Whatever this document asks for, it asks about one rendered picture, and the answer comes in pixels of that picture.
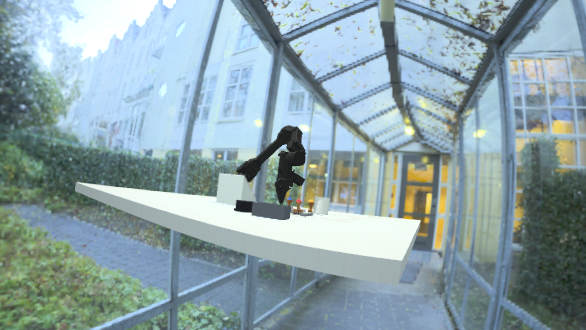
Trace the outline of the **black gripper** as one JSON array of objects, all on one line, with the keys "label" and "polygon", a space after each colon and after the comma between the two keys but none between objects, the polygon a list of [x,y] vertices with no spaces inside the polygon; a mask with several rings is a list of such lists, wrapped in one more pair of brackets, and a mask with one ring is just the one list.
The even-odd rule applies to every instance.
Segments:
[{"label": "black gripper", "polygon": [[290,179],[292,174],[292,167],[279,166],[277,181],[275,182],[275,188],[278,196],[279,204],[282,205],[286,196],[287,191],[293,187],[293,181]]}]

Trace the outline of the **red stamp with round knob handle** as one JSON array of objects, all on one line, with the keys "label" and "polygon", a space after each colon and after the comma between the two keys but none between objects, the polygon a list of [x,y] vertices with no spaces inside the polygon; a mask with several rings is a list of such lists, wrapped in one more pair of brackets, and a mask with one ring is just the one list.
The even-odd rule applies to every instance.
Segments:
[{"label": "red stamp with round knob handle", "polygon": [[[297,200],[296,201],[296,205],[297,205],[297,209],[293,209],[293,214],[300,214],[303,212],[303,209],[300,209],[300,206],[302,205],[302,201],[301,200]],[[294,213],[294,212],[298,212],[298,213]]]}]

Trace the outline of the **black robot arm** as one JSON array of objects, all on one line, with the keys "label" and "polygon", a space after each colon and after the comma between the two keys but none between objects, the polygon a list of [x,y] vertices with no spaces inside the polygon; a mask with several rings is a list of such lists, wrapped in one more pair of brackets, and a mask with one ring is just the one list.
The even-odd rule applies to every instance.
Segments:
[{"label": "black robot arm", "polygon": [[[260,171],[261,164],[265,162],[274,152],[282,145],[286,145],[287,150],[281,151],[278,156],[279,166],[302,166],[306,160],[305,148],[302,145],[302,131],[298,126],[285,125],[278,132],[277,138],[266,147],[257,157],[251,158],[244,162],[237,170],[237,175],[245,176],[248,182]],[[298,186],[302,186],[305,179],[292,170],[290,179]]]}]

